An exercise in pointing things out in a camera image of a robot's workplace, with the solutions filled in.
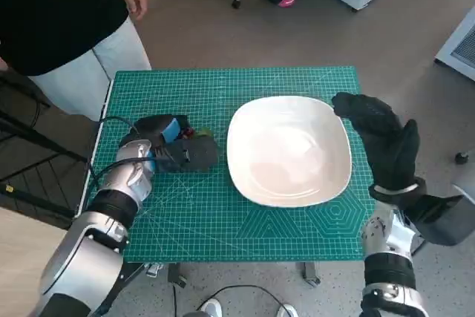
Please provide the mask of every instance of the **white shoe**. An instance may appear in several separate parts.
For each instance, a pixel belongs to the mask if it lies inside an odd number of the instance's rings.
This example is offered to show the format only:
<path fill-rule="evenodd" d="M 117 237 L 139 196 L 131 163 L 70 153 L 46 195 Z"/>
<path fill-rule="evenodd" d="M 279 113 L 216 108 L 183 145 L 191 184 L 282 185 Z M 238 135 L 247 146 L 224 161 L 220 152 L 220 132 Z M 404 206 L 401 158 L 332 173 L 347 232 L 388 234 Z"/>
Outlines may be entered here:
<path fill-rule="evenodd" d="M 223 309 L 221 308 L 221 304 L 214 298 L 205 302 L 203 307 L 201 307 L 201 311 L 208 313 L 211 317 L 223 317 Z"/>
<path fill-rule="evenodd" d="M 285 304 L 284 306 L 290 312 L 290 315 L 292 317 L 298 317 L 297 310 L 293 306 L 290 306 L 289 304 Z M 287 311 L 283 307 L 281 307 L 279 308 L 276 317 L 289 317 L 289 313 L 287 313 Z"/>

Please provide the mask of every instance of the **gray floor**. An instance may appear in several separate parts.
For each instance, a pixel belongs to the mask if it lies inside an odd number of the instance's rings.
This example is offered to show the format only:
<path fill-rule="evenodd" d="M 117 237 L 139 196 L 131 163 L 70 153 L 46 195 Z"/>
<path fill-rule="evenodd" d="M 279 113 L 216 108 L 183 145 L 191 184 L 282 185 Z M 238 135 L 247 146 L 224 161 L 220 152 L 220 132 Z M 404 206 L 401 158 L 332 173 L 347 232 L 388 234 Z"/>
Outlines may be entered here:
<path fill-rule="evenodd" d="M 375 0 L 357 14 L 338 0 L 297 0 L 290 10 L 243 0 L 238 11 L 230 2 L 150 0 L 150 12 L 137 27 L 153 67 L 355 65 L 365 94 L 419 121 L 417 171 L 431 193 L 451 192 L 454 153 L 475 146 L 475 83 L 434 65 L 433 58 L 474 0 Z M 39 127 L 87 151 L 92 125 L 86 120 L 52 110 Z M 472 236 L 454 248 L 429 246 L 416 257 L 418 288 L 431 317 L 475 316 L 474 256 Z M 360 262 L 320 263 L 323 282 L 316 290 L 301 280 L 294 263 L 186 264 L 183 269 L 189 285 L 178 291 L 179 316 L 228 284 L 266 287 L 301 317 L 359 314 Z M 269 297 L 249 289 L 224 292 L 220 300 L 229 317 L 273 317 L 277 311 Z M 139 277 L 122 292 L 111 316 L 173 316 L 164 275 Z"/>

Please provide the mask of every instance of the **square bowl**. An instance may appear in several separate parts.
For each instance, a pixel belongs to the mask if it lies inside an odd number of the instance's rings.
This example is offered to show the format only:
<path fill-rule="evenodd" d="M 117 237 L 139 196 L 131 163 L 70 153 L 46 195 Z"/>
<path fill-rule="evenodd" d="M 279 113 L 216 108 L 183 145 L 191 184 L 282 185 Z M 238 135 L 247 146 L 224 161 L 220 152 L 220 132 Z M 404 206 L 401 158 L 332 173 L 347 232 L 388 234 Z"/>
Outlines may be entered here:
<path fill-rule="evenodd" d="M 332 200 L 351 177 L 343 122 L 317 99 L 267 97 L 241 106 L 229 125 L 229 172 L 237 190 L 264 206 Z"/>

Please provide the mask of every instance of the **green cutting mat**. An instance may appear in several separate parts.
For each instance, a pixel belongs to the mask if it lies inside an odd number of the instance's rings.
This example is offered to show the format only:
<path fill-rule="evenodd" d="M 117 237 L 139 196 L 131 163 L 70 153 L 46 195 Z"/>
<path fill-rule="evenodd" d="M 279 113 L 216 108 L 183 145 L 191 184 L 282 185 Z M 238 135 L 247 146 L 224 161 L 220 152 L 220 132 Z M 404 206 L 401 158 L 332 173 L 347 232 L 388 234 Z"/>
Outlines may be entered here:
<path fill-rule="evenodd" d="M 119 72 L 107 115 L 137 120 L 188 114 L 195 128 L 213 130 L 220 162 L 207 173 L 161 174 L 131 230 L 128 261 L 320 261 L 361 258 L 360 229 L 373 211 L 372 183 L 358 135 L 346 122 L 353 176 L 346 191 L 319 206 L 275 209 L 251 203 L 232 185 L 226 135 L 234 112 L 268 96 L 301 95 L 330 103 L 358 93 L 354 68 L 247 68 Z M 94 168 L 114 161 L 128 127 L 106 122 Z"/>

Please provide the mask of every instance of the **black shirt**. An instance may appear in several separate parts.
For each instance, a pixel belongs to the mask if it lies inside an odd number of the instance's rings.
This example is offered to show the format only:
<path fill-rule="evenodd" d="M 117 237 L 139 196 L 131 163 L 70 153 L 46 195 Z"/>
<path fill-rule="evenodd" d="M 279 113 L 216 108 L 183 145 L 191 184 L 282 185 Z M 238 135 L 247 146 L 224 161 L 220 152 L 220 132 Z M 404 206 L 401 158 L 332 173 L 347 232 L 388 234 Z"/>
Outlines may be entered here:
<path fill-rule="evenodd" d="M 0 0 L 0 57 L 37 76 L 89 51 L 127 19 L 124 0 Z"/>

